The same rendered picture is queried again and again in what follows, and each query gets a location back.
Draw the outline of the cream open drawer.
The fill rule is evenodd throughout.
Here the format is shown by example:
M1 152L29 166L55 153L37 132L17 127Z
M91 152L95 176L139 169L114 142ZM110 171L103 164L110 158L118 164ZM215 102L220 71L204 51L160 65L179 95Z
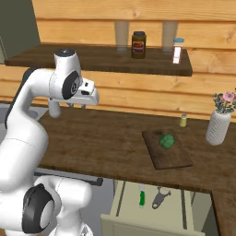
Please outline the cream open drawer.
M117 181L111 213L101 216L102 236L219 236L208 194L161 187L168 195L158 209L152 202L158 186L144 184L145 205L139 206L139 183Z

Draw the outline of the dark wooden cutting board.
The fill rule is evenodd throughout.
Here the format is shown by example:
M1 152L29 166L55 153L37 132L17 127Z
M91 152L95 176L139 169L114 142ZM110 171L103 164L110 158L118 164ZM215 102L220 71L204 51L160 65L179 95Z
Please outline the dark wooden cutting board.
M159 145L159 138L166 133L172 134L175 139L175 144L170 149L164 149ZM143 131L142 136L156 170L185 168L193 165L191 158L173 130Z

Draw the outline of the white ribbed vase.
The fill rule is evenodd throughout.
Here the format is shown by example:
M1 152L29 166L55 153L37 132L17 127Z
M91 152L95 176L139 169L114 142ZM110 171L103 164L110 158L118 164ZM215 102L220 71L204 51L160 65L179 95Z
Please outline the white ribbed vase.
M206 141L212 146L221 145L230 125L230 114L213 111L206 130Z

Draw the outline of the dark jar with red label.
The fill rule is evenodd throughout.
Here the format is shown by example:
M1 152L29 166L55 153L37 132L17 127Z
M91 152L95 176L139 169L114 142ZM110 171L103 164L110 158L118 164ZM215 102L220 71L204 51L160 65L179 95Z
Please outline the dark jar with red label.
M135 31L132 35L132 57L143 59L146 55L146 33L144 31Z

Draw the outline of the dark wooden wall shelf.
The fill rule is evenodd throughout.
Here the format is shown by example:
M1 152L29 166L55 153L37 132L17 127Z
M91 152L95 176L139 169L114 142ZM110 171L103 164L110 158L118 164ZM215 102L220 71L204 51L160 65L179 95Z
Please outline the dark wooden wall shelf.
M115 46L77 44L40 44L5 60L8 66L55 68L54 53L59 49L77 52L82 70L147 75L190 77L193 69L188 52L183 49L181 63L172 63L172 53L159 48L147 48L144 59L134 59L131 49L117 52Z

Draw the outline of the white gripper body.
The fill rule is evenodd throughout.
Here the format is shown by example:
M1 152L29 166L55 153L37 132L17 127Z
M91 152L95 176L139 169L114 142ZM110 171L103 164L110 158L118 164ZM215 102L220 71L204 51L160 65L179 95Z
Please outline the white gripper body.
M68 100L63 99L48 99L49 102L53 103L67 103L71 104L81 104L81 105L98 105L99 104L99 93L95 88L91 92L79 89L77 93Z

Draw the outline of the green broccoli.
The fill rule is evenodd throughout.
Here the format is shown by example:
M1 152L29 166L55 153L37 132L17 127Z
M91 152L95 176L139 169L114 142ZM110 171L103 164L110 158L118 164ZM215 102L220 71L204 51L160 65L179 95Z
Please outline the green broccoli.
M164 149L170 149L175 144L172 134L166 133L159 138L159 145Z

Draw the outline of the white bottle with blue cap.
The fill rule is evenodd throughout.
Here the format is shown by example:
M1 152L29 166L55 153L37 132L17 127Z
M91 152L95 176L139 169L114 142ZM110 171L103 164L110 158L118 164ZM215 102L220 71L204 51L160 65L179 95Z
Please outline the white bottle with blue cap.
M173 39L172 63L174 65L178 65L181 62L183 43L184 43L183 38L174 38Z

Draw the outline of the grey appliance front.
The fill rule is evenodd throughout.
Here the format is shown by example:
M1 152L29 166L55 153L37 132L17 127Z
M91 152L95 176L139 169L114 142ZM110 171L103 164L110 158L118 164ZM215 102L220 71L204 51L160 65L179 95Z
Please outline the grey appliance front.
M80 210L81 217L89 225L94 236L102 236L100 215L109 214L114 198L114 184L112 179L102 178L98 183L98 177L73 174L73 179L79 179L91 185L92 197L87 207Z

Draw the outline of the pale grey cylinder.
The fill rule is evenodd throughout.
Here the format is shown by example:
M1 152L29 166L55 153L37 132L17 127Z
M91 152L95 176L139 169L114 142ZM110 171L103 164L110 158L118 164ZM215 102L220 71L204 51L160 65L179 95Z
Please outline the pale grey cylinder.
M53 118L59 118L61 115L61 108L57 101L48 101L49 114Z

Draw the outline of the pale shelf bracket post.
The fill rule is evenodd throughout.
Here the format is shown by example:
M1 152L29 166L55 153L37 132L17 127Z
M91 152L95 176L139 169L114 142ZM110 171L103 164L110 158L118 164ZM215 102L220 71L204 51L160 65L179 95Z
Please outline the pale shelf bracket post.
M128 36L129 36L129 23L115 22L114 30L115 30L116 50L118 52L126 51L128 45Z

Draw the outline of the grey sink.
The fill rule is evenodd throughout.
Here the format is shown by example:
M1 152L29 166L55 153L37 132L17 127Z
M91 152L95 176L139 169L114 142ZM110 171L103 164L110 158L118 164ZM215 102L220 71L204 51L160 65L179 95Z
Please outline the grey sink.
M8 111L9 107L9 104L0 103L0 124L5 122L6 112ZM47 108L31 106L29 108L28 114L31 118L39 120L47 111Z

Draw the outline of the grey peeler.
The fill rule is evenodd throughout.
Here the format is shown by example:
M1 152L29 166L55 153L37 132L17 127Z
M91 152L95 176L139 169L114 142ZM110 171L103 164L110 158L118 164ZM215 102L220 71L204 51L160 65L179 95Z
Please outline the grey peeler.
M152 208L153 209L158 209L160 207L160 205L162 204L162 202L164 201L164 199L168 196L171 195L171 192L168 192L167 194L162 194L160 192L161 187L158 187L158 193L156 194L153 202L152 202Z

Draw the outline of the olive green cupboard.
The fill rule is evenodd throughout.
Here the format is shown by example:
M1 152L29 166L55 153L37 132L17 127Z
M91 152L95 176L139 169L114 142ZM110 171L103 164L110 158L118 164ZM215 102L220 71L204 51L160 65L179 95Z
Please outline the olive green cupboard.
M40 43L32 0L0 0L0 64Z

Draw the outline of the pink flowers with green leaves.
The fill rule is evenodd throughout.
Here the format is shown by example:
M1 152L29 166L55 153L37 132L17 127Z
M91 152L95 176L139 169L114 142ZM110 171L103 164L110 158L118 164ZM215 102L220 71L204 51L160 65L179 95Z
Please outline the pink flowers with green leaves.
M232 113L236 110L236 93L224 92L213 95L216 111L221 114Z

